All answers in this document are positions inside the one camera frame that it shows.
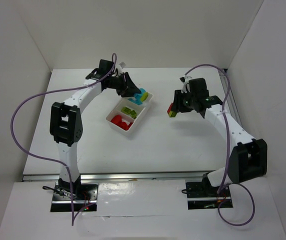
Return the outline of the green red lego stack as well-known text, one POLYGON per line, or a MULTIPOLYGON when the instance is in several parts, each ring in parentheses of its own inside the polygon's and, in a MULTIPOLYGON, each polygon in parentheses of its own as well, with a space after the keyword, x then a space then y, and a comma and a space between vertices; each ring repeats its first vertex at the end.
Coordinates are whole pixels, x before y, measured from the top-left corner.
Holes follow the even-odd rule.
POLYGON ((174 102, 172 102, 167 109, 167 114, 170 118, 175 118, 177 113, 178 113, 177 106, 174 102))

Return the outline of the cyan cloud lego piece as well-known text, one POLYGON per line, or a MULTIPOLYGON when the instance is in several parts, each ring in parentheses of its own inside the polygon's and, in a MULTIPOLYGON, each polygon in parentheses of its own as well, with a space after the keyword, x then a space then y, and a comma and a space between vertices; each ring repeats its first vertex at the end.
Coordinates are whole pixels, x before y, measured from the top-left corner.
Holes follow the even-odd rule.
POLYGON ((146 92, 146 90, 143 89, 143 88, 140 88, 139 90, 140 90, 140 93, 135 93, 134 96, 130 97, 130 98, 132 98, 132 99, 139 99, 143 103, 149 97, 149 93, 146 92))

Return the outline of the green lego brick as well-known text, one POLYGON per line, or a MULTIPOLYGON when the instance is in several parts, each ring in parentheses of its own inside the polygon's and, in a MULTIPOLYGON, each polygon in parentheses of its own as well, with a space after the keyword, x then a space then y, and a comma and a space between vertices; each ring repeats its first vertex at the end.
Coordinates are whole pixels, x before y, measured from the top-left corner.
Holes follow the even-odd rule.
POLYGON ((124 113, 124 114, 126 114, 126 115, 129 115, 130 113, 131 113, 131 109, 130 108, 128 108, 128 107, 126 107, 126 106, 124 106, 122 109, 121 109, 121 112, 122 113, 124 113))
POLYGON ((132 110, 129 112, 129 116, 132 118, 132 119, 136 119, 138 114, 136 113, 135 110, 132 110))

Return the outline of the red white round lego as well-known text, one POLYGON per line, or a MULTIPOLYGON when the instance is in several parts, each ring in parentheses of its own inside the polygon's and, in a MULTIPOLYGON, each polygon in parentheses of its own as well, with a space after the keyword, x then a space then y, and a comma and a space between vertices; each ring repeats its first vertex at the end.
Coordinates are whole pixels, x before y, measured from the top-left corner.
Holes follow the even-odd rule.
POLYGON ((122 116, 117 114, 111 119, 110 122, 119 126, 123 122, 122 116))

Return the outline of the red curved lego brick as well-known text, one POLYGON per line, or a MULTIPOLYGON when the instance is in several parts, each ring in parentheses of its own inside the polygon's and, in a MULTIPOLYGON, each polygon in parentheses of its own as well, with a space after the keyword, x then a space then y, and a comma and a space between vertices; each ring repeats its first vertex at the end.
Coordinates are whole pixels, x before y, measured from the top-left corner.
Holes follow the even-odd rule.
POLYGON ((130 127, 132 126, 132 122, 130 122, 130 123, 127 123, 127 122, 125 122, 125 121, 121 121, 119 124, 118 124, 118 126, 121 128, 121 129, 123 129, 123 130, 125 130, 125 131, 128 131, 129 129, 130 129, 130 127))

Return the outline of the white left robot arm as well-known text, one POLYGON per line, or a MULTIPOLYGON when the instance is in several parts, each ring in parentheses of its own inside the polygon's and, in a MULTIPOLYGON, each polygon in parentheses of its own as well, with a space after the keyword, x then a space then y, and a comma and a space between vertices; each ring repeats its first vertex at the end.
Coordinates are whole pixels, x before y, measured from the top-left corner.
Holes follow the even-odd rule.
POLYGON ((80 89, 65 101, 54 102, 51 106, 49 132, 57 143, 59 160, 64 163, 58 186, 74 195, 82 191, 77 145, 83 134, 83 111, 106 89, 116 90, 122 98, 142 93, 129 73, 122 72, 122 68, 116 66, 116 63, 116 59, 101 59, 99 66, 85 77, 80 89))

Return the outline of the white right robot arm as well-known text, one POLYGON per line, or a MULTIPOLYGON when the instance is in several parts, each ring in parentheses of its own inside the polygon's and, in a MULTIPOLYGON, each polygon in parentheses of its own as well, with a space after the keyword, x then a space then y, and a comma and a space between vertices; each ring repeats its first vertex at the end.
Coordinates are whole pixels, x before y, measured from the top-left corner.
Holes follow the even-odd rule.
POLYGON ((182 89, 175 90, 167 113, 195 111, 207 120, 226 142, 225 166, 206 173, 202 183, 206 188, 221 190, 230 184, 240 184, 267 173, 268 146, 263 139, 255 139, 225 109, 223 101, 211 96, 204 78, 181 77, 182 89))

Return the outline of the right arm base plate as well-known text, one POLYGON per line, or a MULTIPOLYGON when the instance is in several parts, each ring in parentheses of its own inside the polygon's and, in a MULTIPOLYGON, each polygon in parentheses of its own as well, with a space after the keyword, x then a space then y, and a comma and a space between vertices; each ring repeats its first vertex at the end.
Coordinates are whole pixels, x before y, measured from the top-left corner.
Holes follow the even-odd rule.
POLYGON ((181 192, 187 197, 188 210, 208 210, 233 208, 231 192, 228 187, 217 193, 218 187, 205 187, 201 182, 186 182, 181 192))

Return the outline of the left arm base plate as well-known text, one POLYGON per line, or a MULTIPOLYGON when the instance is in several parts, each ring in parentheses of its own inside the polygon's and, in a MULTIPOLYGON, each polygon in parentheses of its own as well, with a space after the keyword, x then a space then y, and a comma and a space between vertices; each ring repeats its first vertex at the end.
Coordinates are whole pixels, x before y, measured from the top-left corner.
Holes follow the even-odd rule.
MULTIPOLYGON (((54 189, 51 200, 50 212, 52 213, 64 213, 71 212, 71 199, 70 193, 59 188, 58 184, 51 187, 54 189)), ((81 190, 77 194, 73 194, 74 211, 78 212, 84 208, 83 212, 96 212, 97 211, 97 199, 98 199, 99 185, 97 183, 84 184, 81 190)))

